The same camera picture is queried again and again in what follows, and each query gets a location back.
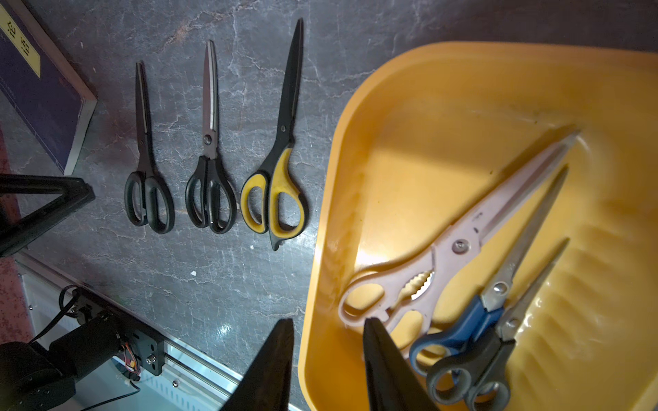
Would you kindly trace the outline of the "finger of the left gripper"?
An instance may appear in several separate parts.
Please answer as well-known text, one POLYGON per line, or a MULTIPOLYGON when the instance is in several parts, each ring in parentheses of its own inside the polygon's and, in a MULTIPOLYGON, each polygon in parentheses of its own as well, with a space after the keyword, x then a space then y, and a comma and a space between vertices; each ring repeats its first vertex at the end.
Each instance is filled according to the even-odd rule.
POLYGON ((95 199, 93 188, 71 176, 1 174, 2 195, 58 195, 15 223, 1 224, 1 256, 9 257, 95 199))

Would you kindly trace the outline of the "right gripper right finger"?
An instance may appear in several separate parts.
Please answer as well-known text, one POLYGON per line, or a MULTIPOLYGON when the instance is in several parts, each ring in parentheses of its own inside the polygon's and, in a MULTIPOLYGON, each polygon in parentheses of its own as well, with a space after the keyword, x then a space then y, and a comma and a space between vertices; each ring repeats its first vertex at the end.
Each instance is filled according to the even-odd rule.
POLYGON ((363 353, 371 410, 439 410, 377 318, 365 321, 363 353))

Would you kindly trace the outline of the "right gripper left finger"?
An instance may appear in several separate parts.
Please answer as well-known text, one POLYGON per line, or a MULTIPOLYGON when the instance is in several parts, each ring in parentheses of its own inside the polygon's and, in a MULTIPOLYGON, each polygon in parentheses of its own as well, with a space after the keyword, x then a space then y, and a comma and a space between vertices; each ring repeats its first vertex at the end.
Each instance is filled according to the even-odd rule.
POLYGON ((220 410, 288 410, 293 349, 293 320, 279 320, 220 410))

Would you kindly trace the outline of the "large black handled scissors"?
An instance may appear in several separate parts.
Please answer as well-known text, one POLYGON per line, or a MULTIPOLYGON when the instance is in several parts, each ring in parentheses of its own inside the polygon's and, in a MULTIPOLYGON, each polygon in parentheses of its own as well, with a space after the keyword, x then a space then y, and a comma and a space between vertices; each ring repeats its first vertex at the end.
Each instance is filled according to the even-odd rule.
POLYGON ((148 225, 154 232, 163 235, 173 229, 174 202, 171 191, 156 168, 147 77, 142 62, 135 64, 135 114, 139 161, 137 170, 130 173, 125 183, 125 211, 134 226, 148 225))

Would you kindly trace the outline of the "dark grey handled scissors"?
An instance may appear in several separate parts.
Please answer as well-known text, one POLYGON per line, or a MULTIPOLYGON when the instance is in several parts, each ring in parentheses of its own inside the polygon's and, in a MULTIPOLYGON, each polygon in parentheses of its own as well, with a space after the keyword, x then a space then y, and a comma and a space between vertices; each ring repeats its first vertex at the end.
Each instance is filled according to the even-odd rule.
POLYGON ((430 368, 426 385, 433 401, 441 405, 462 401, 470 410, 503 410, 507 407, 512 391, 505 368, 516 348, 517 334, 536 294, 569 242, 570 239, 565 238, 550 262, 495 325, 464 352, 448 356, 430 368))

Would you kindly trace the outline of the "pink handled kitchen scissors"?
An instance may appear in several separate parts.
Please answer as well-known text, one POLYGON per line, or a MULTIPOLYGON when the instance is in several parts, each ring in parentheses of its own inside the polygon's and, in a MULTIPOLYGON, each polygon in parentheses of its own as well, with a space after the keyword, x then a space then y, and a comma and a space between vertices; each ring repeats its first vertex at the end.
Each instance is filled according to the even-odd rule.
POLYGON ((366 319, 377 318, 392 332, 406 313, 418 312, 422 317, 418 335, 427 334, 447 284, 481 253, 483 246, 549 178, 579 135, 576 130, 550 144, 448 226, 416 257, 384 272, 354 280, 341 297, 339 318, 350 327, 363 326, 366 319), (382 287, 383 296, 360 313, 350 311, 349 295, 367 284, 382 287))

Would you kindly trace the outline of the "bright blue handled scissors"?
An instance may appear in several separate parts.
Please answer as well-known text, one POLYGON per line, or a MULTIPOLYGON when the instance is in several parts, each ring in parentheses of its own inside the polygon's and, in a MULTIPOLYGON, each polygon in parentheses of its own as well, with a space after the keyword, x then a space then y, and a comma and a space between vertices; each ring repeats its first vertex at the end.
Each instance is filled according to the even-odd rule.
POLYGON ((548 193, 541 200, 499 270, 487 282, 483 291, 473 297, 458 320, 441 332, 419 337, 413 342, 409 361, 415 372, 423 377, 428 374, 429 367, 421 364, 417 359, 422 351, 438 346, 445 350, 446 356, 458 354, 500 319, 504 313, 507 297, 512 291, 514 277, 548 217, 568 174, 569 167, 565 166, 553 180, 548 193))

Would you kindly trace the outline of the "yellow black handled scissors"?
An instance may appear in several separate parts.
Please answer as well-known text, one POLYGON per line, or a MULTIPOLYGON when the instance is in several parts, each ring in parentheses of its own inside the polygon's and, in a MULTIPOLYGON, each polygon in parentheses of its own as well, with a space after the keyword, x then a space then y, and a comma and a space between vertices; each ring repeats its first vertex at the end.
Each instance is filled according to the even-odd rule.
POLYGON ((305 227, 308 207, 303 193, 291 179, 289 161, 294 147, 293 129, 303 70, 303 29, 300 18, 296 22, 284 72, 284 82, 279 105, 276 139, 271 151, 243 185, 240 206, 245 224, 255 233, 269 234, 273 251, 284 241, 299 236, 305 227), (254 217, 249 205, 249 195, 255 189, 262 192, 261 216, 254 217), (286 228, 279 217, 279 196, 291 197, 300 212, 296 226, 286 228))

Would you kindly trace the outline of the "yellow plastic storage tray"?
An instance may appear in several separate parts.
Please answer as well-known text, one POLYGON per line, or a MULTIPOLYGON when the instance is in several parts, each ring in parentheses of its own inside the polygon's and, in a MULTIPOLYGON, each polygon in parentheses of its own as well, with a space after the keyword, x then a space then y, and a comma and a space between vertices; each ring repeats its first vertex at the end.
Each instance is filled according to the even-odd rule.
POLYGON ((565 137, 568 176, 511 298, 564 254, 517 334, 509 407, 656 407, 656 54, 447 42, 375 71, 336 128, 298 363, 311 409, 368 408, 363 331, 340 314, 425 300, 441 275, 350 284, 419 255, 565 137))

